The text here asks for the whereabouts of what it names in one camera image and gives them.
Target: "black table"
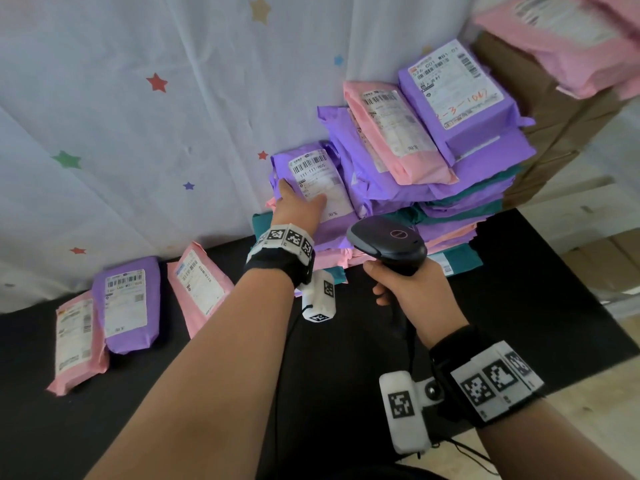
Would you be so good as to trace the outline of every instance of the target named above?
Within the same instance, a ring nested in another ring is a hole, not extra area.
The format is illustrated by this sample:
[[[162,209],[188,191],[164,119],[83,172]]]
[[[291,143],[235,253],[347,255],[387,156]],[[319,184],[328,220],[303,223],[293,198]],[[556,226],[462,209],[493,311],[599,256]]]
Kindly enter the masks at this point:
[[[255,240],[208,250],[232,281]],[[505,339],[539,373],[547,392],[569,386],[639,353],[596,298],[516,211],[479,225],[473,241],[484,266],[450,278],[469,321]],[[166,266],[161,266],[166,275]],[[303,468],[313,478],[359,462],[393,461],[378,388],[385,372],[405,369],[406,345],[393,338],[388,309],[375,305],[362,266],[336,287],[338,313],[301,320],[282,367],[278,409],[280,477]],[[0,317],[0,477],[80,479],[124,426],[162,371],[188,342],[184,319],[163,276],[160,336],[153,347],[111,355],[107,373],[55,397],[57,299]],[[291,316],[300,312],[300,300]],[[418,347],[414,379],[430,376]],[[427,414],[432,437],[468,428]],[[258,477],[273,472],[273,411]]]

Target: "person's left forearm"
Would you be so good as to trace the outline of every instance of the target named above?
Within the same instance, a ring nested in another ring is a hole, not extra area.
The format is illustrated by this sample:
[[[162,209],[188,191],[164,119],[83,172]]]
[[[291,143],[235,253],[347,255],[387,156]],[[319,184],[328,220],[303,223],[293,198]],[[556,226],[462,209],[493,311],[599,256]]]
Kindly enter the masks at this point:
[[[293,291],[283,271],[249,270],[88,478],[252,478]]]

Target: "forearm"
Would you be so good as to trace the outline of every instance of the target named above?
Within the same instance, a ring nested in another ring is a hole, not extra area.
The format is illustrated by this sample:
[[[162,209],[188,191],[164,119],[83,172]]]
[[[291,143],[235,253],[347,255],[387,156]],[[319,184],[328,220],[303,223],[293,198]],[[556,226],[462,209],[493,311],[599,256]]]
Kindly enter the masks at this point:
[[[505,479],[632,479],[544,400],[478,430]]]
[[[158,379],[89,478],[252,478],[293,284],[252,269]]]

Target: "yellow star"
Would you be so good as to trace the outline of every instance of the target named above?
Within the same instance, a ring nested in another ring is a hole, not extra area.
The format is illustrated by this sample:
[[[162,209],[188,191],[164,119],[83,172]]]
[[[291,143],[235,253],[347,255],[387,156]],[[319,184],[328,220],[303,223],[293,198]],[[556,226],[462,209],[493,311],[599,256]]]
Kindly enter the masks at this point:
[[[267,15],[271,11],[271,5],[269,5],[266,0],[249,0],[249,5],[251,5],[252,20],[254,22],[262,22],[266,25]]]

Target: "red star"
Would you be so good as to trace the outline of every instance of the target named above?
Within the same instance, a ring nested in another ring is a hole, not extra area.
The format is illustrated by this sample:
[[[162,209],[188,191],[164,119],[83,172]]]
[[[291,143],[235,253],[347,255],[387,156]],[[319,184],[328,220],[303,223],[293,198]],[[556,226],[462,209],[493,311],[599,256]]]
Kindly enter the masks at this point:
[[[154,91],[162,91],[164,93],[166,92],[164,87],[167,85],[167,81],[160,79],[160,76],[158,76],[158,74],[154,73],[154,76],[148,77],[147,80],[151,82],[151,87]]]

